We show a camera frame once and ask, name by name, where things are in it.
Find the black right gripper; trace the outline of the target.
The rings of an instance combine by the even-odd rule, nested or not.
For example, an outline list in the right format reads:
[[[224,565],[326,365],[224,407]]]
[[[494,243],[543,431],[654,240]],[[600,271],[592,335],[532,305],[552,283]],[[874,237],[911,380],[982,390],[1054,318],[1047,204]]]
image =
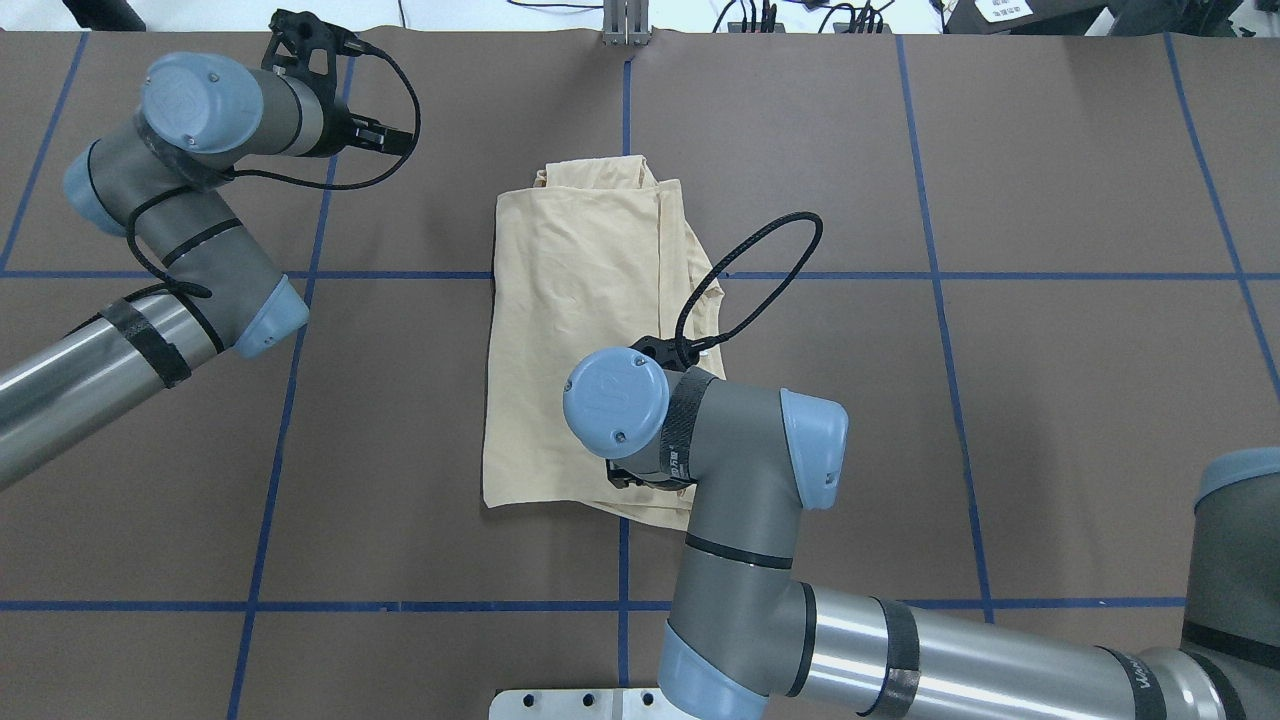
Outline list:
[[[698,347],[682,336],[644,336],[604,350],[604,369],[621,391],[611,406],[605,475],[618,488],[680,491],[698,483],[690,470],[692,429],[701,402]]]

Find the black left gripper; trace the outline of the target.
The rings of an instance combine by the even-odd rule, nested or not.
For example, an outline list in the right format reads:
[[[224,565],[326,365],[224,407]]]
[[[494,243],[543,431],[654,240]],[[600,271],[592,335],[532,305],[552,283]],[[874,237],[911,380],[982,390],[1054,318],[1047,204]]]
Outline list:
[[[413,151],[413,133],[353,114],[340,97],[337,60],[376,56],[379,47],[311,12],[276,10],[269,29],[262,69],[282,77],[300,106],[300,128],[285,155],[328,158],[355,147],[404,158]]]

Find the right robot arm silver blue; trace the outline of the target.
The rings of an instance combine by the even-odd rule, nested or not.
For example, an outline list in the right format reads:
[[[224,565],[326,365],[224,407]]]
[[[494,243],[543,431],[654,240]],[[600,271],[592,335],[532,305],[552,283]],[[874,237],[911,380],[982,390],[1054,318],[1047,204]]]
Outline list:
[[[1277,448],[1215,459],[1194,503],[1180,641],[1126,653],[794,577],[803,514],[840,488],[849,415],[627,347],[588,355],[568,428],[621,480],[694,488],[657,684],[698,719],[773,698],[856,719],[1275,719]]]

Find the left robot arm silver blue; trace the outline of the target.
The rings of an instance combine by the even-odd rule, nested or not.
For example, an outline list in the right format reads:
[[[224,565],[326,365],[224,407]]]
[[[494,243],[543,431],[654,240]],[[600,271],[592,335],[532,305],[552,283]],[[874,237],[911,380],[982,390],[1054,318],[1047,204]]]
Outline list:
[[[1,483],[9,488],[227,350],[257,357],[308,323],[308,304],[220,187],[283,174],[251,156],[333,158],[361,149],[403,167],[422,129],[349,110],[337,61],[392,55],[311,12],[276,10],[259,67],[214,53],[169,53],[146,70],[140,104],[68,168],[63,191],[122,238],[152,283],[101,307],[3,374]]]

